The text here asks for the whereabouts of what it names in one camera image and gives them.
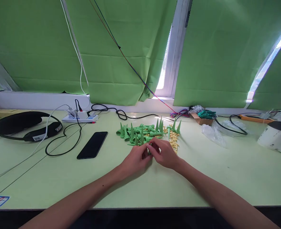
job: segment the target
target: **forearm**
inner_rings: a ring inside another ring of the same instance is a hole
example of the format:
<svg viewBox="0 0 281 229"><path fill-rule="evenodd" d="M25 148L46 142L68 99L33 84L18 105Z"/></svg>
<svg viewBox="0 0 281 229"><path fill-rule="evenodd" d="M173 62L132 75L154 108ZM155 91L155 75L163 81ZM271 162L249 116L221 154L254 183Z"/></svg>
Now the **forearm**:
<svg viewBox="0 0 281 229"><path fill-rule="evenodd" d="M180 161L175 170L234 228L278 228L235 192L199 172L184 160Z"/></svg>
<svg viewBox="0 0 281 229"><path fill-rule="evenodd" d="M109 188L124 179L119 167L55 203L21 228L68 228Z"/></svg>

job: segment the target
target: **black headphones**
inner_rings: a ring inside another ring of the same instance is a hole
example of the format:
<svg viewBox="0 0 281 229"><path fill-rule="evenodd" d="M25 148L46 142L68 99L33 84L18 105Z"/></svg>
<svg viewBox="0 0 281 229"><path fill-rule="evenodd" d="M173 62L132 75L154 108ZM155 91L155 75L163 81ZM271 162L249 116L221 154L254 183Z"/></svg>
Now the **black headphones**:
<svg viewBox="0 0 281 229"><path fill-rule="evenodd" d="M40 111L28 111L2 118L0 119L0 137L25 142L40 141L45 136L46 127L31 131L27 133L23 138L11 137L8 135L19 133L22 130L39 124L40 122L42 122L42 117L49 117L49 114ZM53 122L48 125L46 138L58 134L62 129L62 123L54 116L51 117L57 120L57 122Z"/></svg>

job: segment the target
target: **window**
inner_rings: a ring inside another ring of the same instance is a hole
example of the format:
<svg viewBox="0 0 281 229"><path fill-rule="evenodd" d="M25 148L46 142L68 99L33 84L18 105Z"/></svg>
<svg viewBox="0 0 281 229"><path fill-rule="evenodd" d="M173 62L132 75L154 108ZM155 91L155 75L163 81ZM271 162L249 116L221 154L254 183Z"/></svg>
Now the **window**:
<svg viewBox="0 0 281 229"><path fill-rule="evenodd" d="M174 97L178 67L186 33L186 18L190 12L189 0L178 0L170 28L163 66L155 91L157 96Z"/></svg>
<svg viewBox="0 0 281 229"><path fill-rule="evenodd" d="M254 78L254 81L252 82L251 88L247 95L247 100L246 100L247 103L252 102L256 89L258 88L261 80L265 76L268 68L270 67L271 63L273 62L274 58L276 57L280 49L281 49L281 38L277 43L277 45L272 48L271 53L267 56L266 60L262 63L259 71L257 72L257 75Z"/></svg>

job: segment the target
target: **smartphone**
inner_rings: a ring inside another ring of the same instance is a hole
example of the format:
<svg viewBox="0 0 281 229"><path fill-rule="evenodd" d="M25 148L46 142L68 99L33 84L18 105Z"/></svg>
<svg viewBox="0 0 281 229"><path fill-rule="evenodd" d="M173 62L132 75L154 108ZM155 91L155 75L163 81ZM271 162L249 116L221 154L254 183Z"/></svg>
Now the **smartphone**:
<svg viewBox="0 0 281 229"><path fill-rule="evenodd" d="M77 159L95 158L107 135L108 132L95 132L78 154Z"/></svg>

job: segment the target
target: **roller blind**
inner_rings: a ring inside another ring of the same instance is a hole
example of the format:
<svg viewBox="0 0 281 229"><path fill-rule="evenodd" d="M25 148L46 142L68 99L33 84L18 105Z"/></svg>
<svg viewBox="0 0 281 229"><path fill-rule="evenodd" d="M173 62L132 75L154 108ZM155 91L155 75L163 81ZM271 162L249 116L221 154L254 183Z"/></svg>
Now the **roller blind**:
<svg viewBox="0 0 281 229"><path fill-rule="evenodd" d="M127 59L153 91L176 1L97 0ZM89 0L67 1L93 103L135 105L150 96ZM0 62L23 91L82 94L80 64L59 0L0 1Z"/></svg>
<svg viewBox="0 0 281 229"><path fill-rule="evenodd" d="M242 108L281 35L281 1L193 0L174 105Z"/></svg>
<svg viewBox="0 0 281 229"><path fill-rule="evenodd" d="M250 109L281 109L281 49L260 82Z"/></svg>

